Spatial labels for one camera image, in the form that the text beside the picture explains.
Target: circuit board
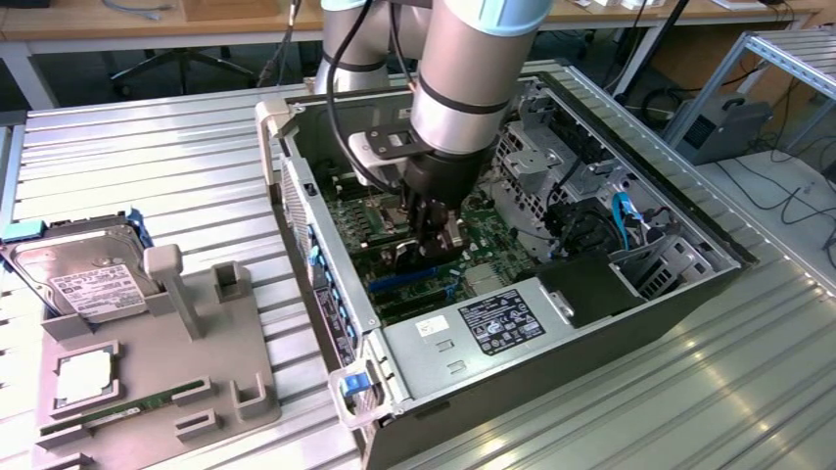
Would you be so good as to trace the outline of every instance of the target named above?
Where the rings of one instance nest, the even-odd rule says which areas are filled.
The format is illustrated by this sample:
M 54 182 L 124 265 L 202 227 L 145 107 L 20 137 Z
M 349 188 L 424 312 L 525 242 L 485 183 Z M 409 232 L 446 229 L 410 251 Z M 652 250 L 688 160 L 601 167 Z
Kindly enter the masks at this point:
M 380 248 L 409 239 L 400 198 L 370 194 L 352 200 L 333 198 L 326 204 L 353 268 L 385 324 L 512 284 L 517 275 L 534 265 L 492 201 L 478 189 L 462 204 L 461 218 L 470 244 L 460 259 L 417 273 L 409 282 L 402 282 L 404 276 L 394 276 L 380 261 Z M 389 281 L 398 282 L 388 287 Z

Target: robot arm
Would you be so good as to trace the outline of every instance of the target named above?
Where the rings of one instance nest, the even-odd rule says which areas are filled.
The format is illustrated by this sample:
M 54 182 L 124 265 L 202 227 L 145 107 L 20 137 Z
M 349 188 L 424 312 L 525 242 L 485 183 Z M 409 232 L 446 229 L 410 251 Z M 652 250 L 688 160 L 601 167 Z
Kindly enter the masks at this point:
M 396 184 L 416 241 L 398 254 L 398 270 L 413 270 L 453 260 L 468 243 L 458 230 L 461 203 L 478 179 L 550 0 L 390 1 L 398 4 L 394 16 L 386 1 L 376 0 L 369 7 L 332 70 L 333 88 L 388 84 L 385 59 L 394 27 L 404 54 L 420 59 L 410 119 L 352 135 L 349 147 L 353 160 L 378 179 L 394 182 L 384 168 L 401 169 Z M 334 54 L 364 6 L 364 0 L 322 0 L 318 92 L 326 89 Z

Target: floor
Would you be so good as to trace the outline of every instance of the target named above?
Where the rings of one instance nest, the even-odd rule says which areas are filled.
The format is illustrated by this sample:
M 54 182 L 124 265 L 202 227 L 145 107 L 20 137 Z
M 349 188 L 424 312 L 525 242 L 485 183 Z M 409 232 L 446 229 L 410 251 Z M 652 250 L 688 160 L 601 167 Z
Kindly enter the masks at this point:
M 600 84 L 602 84 L 609 71 L 606 80 L 610 82 L 620 70 L 618 61 L 614 61 L 613 67 L 610 66 L 616 55 L 613 33 L 613 30 L 598 30 L 584 54 L 584 31 L 542 32 L 538 34 L 532 47 L 529 60 L 565 59 Z M 276 45 L 273 44 L 232 46 L 230 60 L 257 73 L 270 58 L 274 48 Z M 204 51 L 214 57 L 220 55 L 220 52 L 220 48 Z M 298 56 L 301 70 L 288 70 L 285 82 L 298 80 L 302 76 L 310 76 L 316 73 L 321 57 L 320 43 L 300 43 Z M 112 57 L 117 70 L 133 67 L 145 59 L 142 51 L 114 52 Z M 140 77 L 128 80 L 129 97 L 125 98 L 114 92 L 109 83 L 108 69 L 100 53 L 40 55 L 36 56 L 36 60 L 61 106 L 112 103 L 125 99 L 161 98 L 176 96 L 180 93 L 176 64 L 168 64 L 149 70 Z M 394 61 L 389 67 L 392 72 L 397 71 Z M 246 86 L 246 80 L 224 70 L 194 64 L 188 73 L 188 84 L 189 93 L 210 93 L 240 89 Z M 664 86 L 674 86 L 674 83 L 654 70 L 648 70 L 636 85 L 626 107 L 634 111 L 646 92 Z M 0 113 L 24 110 L 26 106 L 26 100 L 14 85 L 12 76 L 0 63 Z M 804 122 L 804 118 L 813 113 L 817 106 L 820 103 L 812 102 L 804 110 L 792 115 L 786 124 L 784 139 L 792 136 L 793 129 L 800 122 Z M 822 169 L 836 161 L 836 145 L 828 147 L 833 139 L 822 138 L 829 135 L 836 135 L 836 114 L 832 114 L 821 122 L 801 145 L 796 147 L 797 156 L 816 169 Z

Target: power supply label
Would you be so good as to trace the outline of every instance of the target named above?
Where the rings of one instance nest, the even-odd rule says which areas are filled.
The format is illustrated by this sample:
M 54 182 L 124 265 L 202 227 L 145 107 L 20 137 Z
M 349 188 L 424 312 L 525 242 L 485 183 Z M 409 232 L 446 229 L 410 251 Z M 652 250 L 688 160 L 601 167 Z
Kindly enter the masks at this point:
M 516 289 L 458 308 L 482 353 L 494 355 L 546 333 Z
M 145 303 L 142 291 L 124 264 L 53 277 L 49 284 L 84 317 Z

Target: sticker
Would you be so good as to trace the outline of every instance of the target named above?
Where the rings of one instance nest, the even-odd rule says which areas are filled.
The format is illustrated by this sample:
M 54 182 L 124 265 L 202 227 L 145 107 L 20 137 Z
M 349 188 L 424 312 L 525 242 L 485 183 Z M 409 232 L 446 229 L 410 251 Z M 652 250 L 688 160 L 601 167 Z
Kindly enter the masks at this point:
M 417 333 L 421 337 L 429 336 L 432 333 L 437 333 L 438 331 L 444 331 L 449 328 L 446 324 L 446 318 L 444 315 L 433 316 L 426 320 L 421 320 L 416 323 Z
M 516 289 L 458 308 L 482 353 L 494 355 L 546 333 Z
M 124 264 L 53 277 L 49 284 L 84 317 L 142 306 L 142 292 Z

